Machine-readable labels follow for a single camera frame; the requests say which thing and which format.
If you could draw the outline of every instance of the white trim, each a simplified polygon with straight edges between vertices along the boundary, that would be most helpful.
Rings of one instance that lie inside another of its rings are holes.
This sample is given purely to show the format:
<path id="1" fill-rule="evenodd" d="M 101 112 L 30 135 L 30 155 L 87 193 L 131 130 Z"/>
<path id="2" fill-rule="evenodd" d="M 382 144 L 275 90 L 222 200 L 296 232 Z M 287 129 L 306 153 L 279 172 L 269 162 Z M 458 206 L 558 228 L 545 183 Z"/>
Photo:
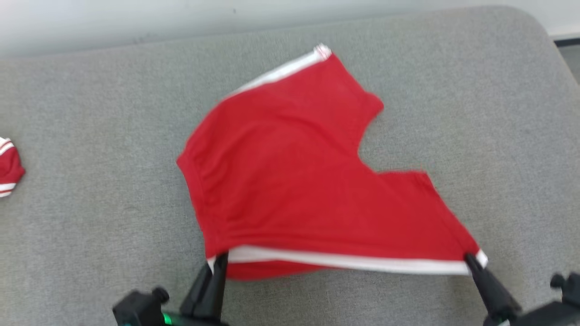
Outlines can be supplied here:
<path id="1" fill-rule="evenodd" d="M 10 141 L 10 138 L 2 138 L 0 137 L 0 147 Z"/>
<path id="2" fill-rule="evenodd" d="M 0 191 L 12 190 L 16 183 L 0 183 Z"/>
<path id="3" fill-rule="evenodd" d="M 6 152 L 7 150 L 9 150 L 10 148 L 14 147 L 13 143 L 5 143 L 2 146 L 0 146 L 0 155 L 4 154 L 4 152 Z"/>
<path id="4" fill-rule="evenodd" d="M 483 251 L 480 250 L 477 253 L 476 259 L 483 267 L 487 265 L 488 259 Z M 228 254 L 229 263 L 268 262 L 272 260 L 284 260 L 287 262 L 345 269 L 386 271 L 391 273 L 441 275 L 470 274 L 467 264 L 463 261 L 457 260 L 376 258 L 340 255 L 335 253 L 270 249 L 251 245 L 235 247 L 231 249 Z M 210 267 L 213 267 L 214 261 L 215 257 L 208 259 Z"/>
<path id="5" fill-rule="evenodd" d="M 330 57 L 332 51 L 324 44 L 319 44 L 314 50 L 298 59 L 286 62 L 285 64 L 270 70 L 267 73 L 257 77 L 253 81 L 241 86 L 234 92 L 231 92 L 227 97 L 244 92 L 248 89 L 256 88 L 263 84 L 279 81 L 296 72 L 312 66 L 315 63 L 322 62 Z"/>

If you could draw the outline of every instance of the red fabric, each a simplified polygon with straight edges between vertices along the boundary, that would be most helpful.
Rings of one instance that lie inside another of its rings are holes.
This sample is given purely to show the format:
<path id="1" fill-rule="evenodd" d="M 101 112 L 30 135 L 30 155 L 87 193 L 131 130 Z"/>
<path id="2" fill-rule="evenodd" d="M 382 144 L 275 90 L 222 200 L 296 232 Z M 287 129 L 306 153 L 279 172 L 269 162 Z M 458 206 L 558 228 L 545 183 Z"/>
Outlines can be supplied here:
<path id="1" fill-rule="evenodd" d="M 177 159 L 206 256 L 240 245 L 379 258 L 463 260 L 479 247 L 427 174 L 378 175 L 358 144 L 382 109 L 335 55 L 215 107 Z M 253 279 L 319 268 L 230 264 Z"/>
<path id="2" fill-rule="evenodd" d="M 10 139 L 0 138 L 0 196 L 10 194 L 13 183 L 24 175 L 20 157 Z"/>

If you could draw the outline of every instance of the green light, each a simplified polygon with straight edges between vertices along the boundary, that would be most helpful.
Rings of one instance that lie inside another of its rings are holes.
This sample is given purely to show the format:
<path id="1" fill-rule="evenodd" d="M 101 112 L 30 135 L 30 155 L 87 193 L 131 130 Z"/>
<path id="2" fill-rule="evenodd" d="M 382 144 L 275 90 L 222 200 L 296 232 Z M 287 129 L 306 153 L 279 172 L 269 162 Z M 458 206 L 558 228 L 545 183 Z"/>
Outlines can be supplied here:
<path id="1" fill-rule="evenodd" d="M 171 317 L 166 314 L 163 314 L 163 322 L 165 325 L 173 325 L 173 322 L 171 322 Z"/>

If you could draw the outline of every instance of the clothing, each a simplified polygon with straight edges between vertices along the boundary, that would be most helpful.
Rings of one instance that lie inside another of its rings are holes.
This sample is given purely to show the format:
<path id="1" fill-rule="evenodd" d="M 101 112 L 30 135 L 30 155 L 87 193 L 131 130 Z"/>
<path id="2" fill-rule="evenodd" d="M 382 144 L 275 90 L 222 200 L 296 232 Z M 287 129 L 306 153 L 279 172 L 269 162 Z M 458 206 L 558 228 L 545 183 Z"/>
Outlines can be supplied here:
<path id="1" fill-rule="evenodd" d="M 467 274 L 487 257 L 424 172 L 377 174 L 358 144 L 382 102 L 325 46 L 243 86 L 177 164 L 206 256 L 256 279 L 324 267 Z"/>
<path id="2" fill-rule="evenodd" d="M 16 147 L 9 138 L 0 137 L 0 197 L 11 194 L 23 175 Z"/>

